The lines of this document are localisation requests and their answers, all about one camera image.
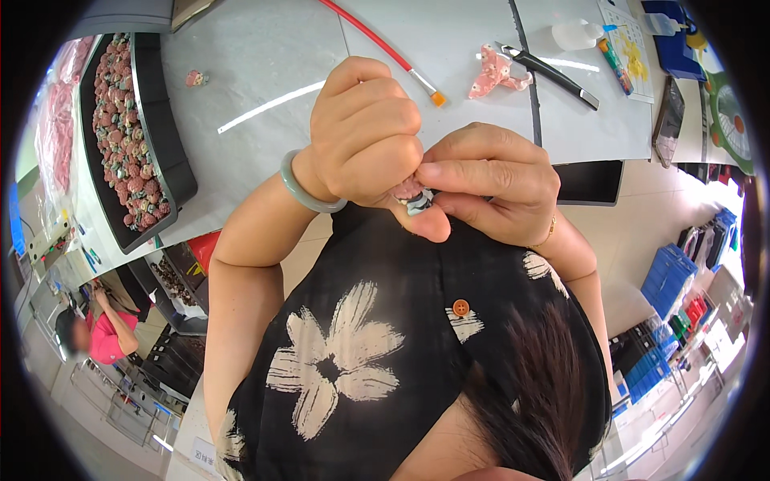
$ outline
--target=glue bottle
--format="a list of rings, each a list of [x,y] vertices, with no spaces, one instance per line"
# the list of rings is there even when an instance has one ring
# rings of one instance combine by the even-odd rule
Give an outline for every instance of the glue bottle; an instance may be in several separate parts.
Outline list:
[[[604,27],[588,23],[582,18],[571,22],[554,25],[551,34],[562,50],[582,50],[596,46],[596,39],[604,35]]]
[[[664,37],[673,37],[683,27],[673,18],[665,13],[645,13],[639,18],[639,27],[648,35],[663,35]]]

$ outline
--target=woman's hair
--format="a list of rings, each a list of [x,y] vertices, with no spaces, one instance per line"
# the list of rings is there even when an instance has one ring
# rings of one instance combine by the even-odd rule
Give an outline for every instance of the woman's hair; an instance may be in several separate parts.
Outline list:
[[[464,387],[470,412],[499,466],[541,479],[568,481],[583,424],[580,363],[564,317],[547,305],[541,319],[512,309],[501,382],[517,394],[509,404],[500,383],[476,363]]]
[[[74,356],[78,352],[75,346],[75,337],[72,327],[75,325],[78,316],[71,307],[61,311],[56,316],[56,335],[59,337],[59,344],[64,348],[67,356]]]

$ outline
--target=woman's right hand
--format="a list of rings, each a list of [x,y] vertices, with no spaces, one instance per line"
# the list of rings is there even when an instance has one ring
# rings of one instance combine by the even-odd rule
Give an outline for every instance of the woman's right hand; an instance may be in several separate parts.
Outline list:
[[[100,285],[94,285],[93,289],[94,299],[102,307],[109,306],[109,299],[107,299],[107,292]]]
[[[479,122],[458,129],[425,152],[417,179],[442,191],[434,204],[492,239],[539,246],[550,236],[559,175],[545,150],[515,132]]]
[[[373,58],[348,57],[326,80],[310,116],[310,145],[296,155],[298,183],[324,202],[348,199],[364,207],[389,209],[404,228],[434,242],[449,236],[440,208],[409,217],[406,206],[387,193],[422,162],[420,112]]]

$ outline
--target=orange button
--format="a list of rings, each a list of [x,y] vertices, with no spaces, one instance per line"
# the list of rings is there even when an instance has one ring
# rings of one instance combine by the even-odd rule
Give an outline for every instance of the orange button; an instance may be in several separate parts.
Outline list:
[[[452,304],[452,312],[454,312],[454,315],[456,316],[465,316],[469,311],[470,306],[468,305],[468,301],[465,299],[458,299],[454,301],[454,304]]]

